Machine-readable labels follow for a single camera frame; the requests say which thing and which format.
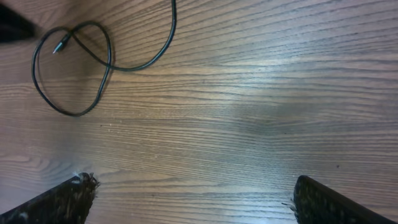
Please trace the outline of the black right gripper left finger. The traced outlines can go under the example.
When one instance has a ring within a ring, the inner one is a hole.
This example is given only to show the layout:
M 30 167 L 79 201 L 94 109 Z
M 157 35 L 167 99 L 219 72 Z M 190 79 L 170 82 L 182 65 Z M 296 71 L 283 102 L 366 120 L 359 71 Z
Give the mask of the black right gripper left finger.
M 100 183 L 81 172 L 1 214 L 1 224 L 84 224 Z

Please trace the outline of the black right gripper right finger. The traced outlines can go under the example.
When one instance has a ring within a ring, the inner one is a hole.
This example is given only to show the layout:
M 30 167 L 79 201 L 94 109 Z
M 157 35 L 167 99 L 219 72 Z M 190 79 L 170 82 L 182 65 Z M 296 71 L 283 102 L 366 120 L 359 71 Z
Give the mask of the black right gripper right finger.
M 288 207 L 299 224 L 395 224 L 306 175 L 298 177 Z

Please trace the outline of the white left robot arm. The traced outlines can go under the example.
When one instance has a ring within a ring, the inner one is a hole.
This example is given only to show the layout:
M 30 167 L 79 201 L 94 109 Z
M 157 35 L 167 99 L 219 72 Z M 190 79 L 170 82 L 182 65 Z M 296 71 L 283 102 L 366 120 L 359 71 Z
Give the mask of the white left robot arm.
M 35 36 L 35 25 L 1 4 L 1 43 L 27 40 Z

